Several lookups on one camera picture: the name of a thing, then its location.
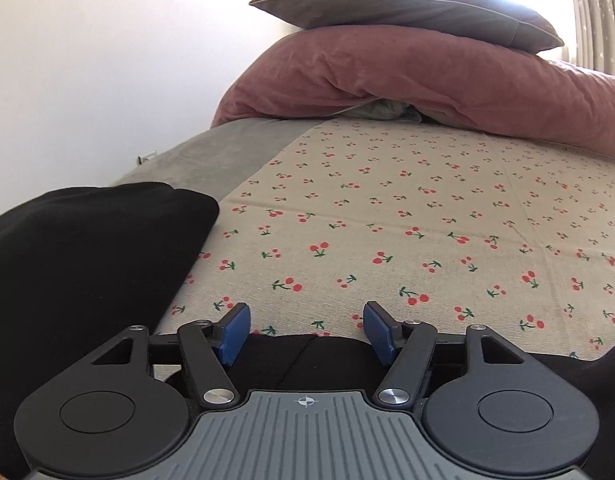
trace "pink duvet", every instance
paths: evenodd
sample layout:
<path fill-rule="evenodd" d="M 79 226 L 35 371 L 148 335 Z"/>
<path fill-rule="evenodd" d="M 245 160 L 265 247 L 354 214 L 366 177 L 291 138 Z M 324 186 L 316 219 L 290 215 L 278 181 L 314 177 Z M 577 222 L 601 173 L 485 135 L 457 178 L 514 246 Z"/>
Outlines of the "pink duvet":
<path fill-rule="evenodd" d="M 338 25 L 267 49 L 223 96 L 212 126 L 320 117 L 376 98 L 461 128 L 615 156 L 615 77 L 434 30 Z"/>

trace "pink pillow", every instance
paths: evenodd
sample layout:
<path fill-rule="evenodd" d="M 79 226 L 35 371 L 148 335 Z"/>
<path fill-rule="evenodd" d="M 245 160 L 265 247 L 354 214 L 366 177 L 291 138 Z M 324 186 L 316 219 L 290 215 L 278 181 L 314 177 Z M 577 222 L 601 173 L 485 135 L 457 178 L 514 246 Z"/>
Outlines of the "pink pillow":
<path fill-rule="evenodd" d="M 252 0 L 250 5 L 301 28 L 429 28 L 533 54 L 563 46 L 548 20 L 507 0 Z"/>
<path fill-rule="evenodd" d="M 421 28 L 339 25 L 286 36 L 223 96 L 213 125 L 322 117 L 386 98 L 439 121 L 615 156 L 615 77 Z"/>

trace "electrical socket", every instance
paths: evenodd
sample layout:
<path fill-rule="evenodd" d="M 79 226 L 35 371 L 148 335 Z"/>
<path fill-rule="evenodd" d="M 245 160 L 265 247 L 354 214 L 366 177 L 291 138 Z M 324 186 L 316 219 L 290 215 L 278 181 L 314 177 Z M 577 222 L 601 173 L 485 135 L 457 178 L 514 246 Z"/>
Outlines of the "electrical socket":
<path fill-rule="evenodd" d="M 145 164 L 148 160 L 152 160 L 153 158 L 155 158 L 155 156 L 156 150 L 152 150 L 149 153 L 145 153 L 145 155 L 139 155 L 137 162 L 140 166 L 141 164 Z"/>

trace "metal screw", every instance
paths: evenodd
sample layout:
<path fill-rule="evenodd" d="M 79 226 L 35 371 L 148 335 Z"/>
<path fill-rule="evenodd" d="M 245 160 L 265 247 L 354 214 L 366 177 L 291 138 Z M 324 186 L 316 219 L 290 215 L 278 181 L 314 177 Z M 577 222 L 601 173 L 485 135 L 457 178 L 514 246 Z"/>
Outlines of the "metal screw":
<path fill-rule="evenodd" d="M 410 400 L 410 394 L 399 388 L 388 388 L 379 393 L 379 400 L 386 404 L 404 404 Z"/>
<path fill-rule="evenodd" d="M 203 399 L 210 404 L 227 404 L 234 400 L 234 392 L 226 388 L 214 388 L 205 392 Z"/>

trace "gray bed sheet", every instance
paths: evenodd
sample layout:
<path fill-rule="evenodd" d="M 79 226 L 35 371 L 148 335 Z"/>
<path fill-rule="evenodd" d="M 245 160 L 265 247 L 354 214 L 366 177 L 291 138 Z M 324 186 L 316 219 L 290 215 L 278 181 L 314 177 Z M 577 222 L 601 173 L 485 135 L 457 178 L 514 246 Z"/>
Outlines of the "gray bed sheet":
<path fill-rule="evenodd" d="M 192 137 L 113 183 L 165 182 L 223 200 L 317 120 L 241 119 Z"/>

